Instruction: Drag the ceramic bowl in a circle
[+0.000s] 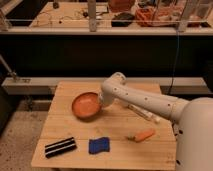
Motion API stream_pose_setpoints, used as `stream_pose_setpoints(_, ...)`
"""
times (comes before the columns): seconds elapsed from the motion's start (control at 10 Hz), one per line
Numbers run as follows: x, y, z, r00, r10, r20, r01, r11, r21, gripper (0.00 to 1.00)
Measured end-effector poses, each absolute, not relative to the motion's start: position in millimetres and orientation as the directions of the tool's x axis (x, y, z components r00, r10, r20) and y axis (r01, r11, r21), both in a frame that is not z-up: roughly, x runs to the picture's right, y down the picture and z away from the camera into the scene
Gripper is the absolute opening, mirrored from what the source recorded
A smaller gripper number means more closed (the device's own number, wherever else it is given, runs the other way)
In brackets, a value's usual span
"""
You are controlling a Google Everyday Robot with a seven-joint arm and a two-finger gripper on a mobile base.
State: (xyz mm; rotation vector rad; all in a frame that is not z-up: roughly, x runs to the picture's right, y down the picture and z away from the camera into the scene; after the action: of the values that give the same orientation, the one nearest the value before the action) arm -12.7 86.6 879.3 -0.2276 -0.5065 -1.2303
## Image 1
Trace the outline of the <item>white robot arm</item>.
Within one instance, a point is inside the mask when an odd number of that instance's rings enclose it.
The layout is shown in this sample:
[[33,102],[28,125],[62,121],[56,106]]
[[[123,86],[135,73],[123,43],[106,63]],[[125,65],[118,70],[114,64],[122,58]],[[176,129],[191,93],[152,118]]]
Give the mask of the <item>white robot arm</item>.
[[144,108],[178,125],[176,171],[213,171],[213,98],[194,100],[138,90],[125,85],[121,72],[101,84],[104,107],[115,98]]

